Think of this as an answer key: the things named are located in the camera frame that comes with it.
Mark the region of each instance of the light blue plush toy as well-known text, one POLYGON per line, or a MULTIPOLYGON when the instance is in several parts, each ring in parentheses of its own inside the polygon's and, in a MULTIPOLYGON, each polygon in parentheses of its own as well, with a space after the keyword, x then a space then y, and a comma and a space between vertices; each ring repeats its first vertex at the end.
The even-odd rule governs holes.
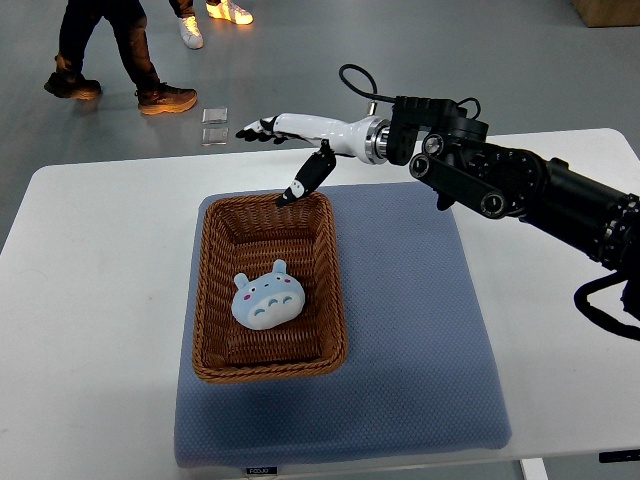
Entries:
POLYGON ((244 273, 237 274, 233 281, 238 291, 231 303, 231 313, 247 328, 273 328, 293 320, 302 312, 304 290, 300 282, 287 275, 284 260, 276 260, 273 271, 251 282, 244 273))

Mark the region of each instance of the mat label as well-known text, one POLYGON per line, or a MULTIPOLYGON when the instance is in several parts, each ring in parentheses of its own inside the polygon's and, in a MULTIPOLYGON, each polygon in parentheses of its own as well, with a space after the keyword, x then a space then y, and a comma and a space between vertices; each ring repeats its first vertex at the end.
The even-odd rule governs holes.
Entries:
POLYGON ((277 475, 278 467, 250 467, 247 475, 277 475))

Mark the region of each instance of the cardboard box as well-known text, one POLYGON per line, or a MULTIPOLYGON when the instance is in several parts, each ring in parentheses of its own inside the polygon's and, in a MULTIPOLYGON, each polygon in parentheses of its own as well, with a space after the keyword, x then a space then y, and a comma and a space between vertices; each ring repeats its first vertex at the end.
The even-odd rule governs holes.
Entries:
POLYGON ((587 27, 640 25, 640 0, 571 0, 587 27))

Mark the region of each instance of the cable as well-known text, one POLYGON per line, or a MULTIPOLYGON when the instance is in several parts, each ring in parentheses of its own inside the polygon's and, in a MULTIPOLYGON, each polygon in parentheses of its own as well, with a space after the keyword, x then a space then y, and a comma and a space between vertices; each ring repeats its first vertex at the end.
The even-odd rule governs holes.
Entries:
POLYGON ((640 340, 640 328, 619 322, 608 313, 592 306, 587 299, 592 293, 622 283, 627 279, 627 276, 622 273, 614 272, 607 277, 583 285, 576 291, 573 299, 578 311, 600 328, 621 337, 640 340))
POLYGON ((371 76, 371 74, 369 72, 367 72, 364 68, 362 68, 359 65, 355 65, 353 63, 346 63, 342 67, 340 67, 340 70, 338 71, 338 75, 340 76, 340 80, 342 80, 342 82, 347 87, 349 87, 349 89, 351 91, 357 93, 361 97, 368 98, 369 100, 375 100, 375 101, 378 101, 378 102, 393 103, 393 102, 396 101, 396 99, 393 98, 393 97, 385 97, 384 95, 378 95, 378 86, 376 85, 376 81, 373 79, 373 77, 371 76), (345 78, 345 76, 344 76, 345 70, 356 70, 356 71, 360 72, 361 74, 363 74, 365 77, 367 77, 369 82, 371 82, 371 87, 373 89, 373 93, 367 93, 367 92, 364 92, 364 91, 360 90, 359 88, 355 87, 349 80, 347 80, 345 78))
POLYGON ((471 117, 471 120, 475 120, 480 116, 480 112, 482 111, 482 109, 480 108, 480 102, 475 97, 467 97, 464 100, 460 100, 458 103, 456 103, 456 106, 459 107, 461 105, 464 105, 467 102, 473 102, 476 105, 476 114, 473 117, 471 117))

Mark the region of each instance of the table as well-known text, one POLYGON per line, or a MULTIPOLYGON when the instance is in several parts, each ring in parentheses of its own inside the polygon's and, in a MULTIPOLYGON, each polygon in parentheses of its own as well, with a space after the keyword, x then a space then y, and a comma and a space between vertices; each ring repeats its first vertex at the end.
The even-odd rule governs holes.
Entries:
MULTIPOLYGON (((638 159, 613 130, 489 141, 560 157, 572 170, 640 192, 638 159)), ((0 254, 0 468, 7 478, 198 474, 175 465, 172 438, 198 206, 215 193, 285 188, 312 151, 36 172, 0 254)), ((326 185, 411 180, 406 168, 341 158, 326 185)), ((575 289, 607 271, 515 219, 490 221, 458 205, 453 211, 498 365, 509 444, 291 465, 282 473, 638 447, 640 344, 598 329, 573 307, 575 289)), ((619 292, 595 298, 618 312, 619 292)))

